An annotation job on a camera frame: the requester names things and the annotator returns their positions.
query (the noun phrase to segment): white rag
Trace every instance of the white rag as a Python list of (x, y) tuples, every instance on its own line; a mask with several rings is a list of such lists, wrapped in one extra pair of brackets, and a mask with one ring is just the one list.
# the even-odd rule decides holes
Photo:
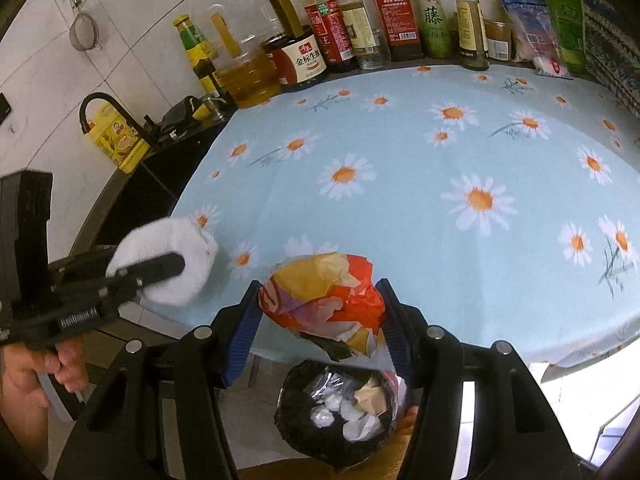
[(123, 267), (168, 253), (184, 258), (184, 270), (174, 278), (144, 287), (143, 297), (155, 303), (185, 306), (202, 290), (218, 254), (213, 236), (189, 218), (162, 218), (133, 229), (120, 242), (106, 274), (114, 276)]

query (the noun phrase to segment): human hand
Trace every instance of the human hand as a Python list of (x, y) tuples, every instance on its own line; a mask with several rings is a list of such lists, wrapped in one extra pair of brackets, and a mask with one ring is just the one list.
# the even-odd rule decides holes
[(2, 348), (4, 355), (3, 387), (13, 387), (27, 400), (48, 408), (49, 399), (38, 382), (36, 373), (54, 374), (70, 393), (83, 390), (88, 383), (84, 362), (84, 345), (77, 337), (58, 345), (58, 354), (46, 350), (29, 350), (22, 343)]

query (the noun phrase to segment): gold bottle cap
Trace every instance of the gold bottle cap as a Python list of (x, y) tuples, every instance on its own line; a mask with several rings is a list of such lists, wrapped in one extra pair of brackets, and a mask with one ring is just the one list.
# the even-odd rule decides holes
[(188, 14), (183, 14), (181, 16), (178, 16), (175, 20), (174, 20), (174, 27), (177, 27), (178, 25), (180, 25), (182, 22), (186, 22), (187, 20), (190, 20), (191, 17)]

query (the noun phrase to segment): floral tablecloth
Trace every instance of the floral tablecloth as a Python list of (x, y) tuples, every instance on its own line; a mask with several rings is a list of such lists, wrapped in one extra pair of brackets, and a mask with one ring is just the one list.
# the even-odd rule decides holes
[[(640, 134), (609, 91), (492, 66), (390, 70), (236, 113), (173, 212), (221, 251), (187, 326), (290, 256), (361, 254), (460, 340), (563, 365), (640, 331)], [(319, 358), (263, 318), (253, 352)]]

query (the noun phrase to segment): light blue tablecloth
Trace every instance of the light blue tablecloth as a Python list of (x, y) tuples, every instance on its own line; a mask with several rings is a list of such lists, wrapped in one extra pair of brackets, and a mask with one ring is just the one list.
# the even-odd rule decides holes
[[(208, 324), (288, 256), (338, 250), (462, 341), (584, 361), (640, 330), (635, 134), (603, 87), (503, 66), (280, 95), (233, 116), (173, 212), (220, 244), (206, 288), (151, 307)], [(320, 357), (266, 318), (252, 351)]]

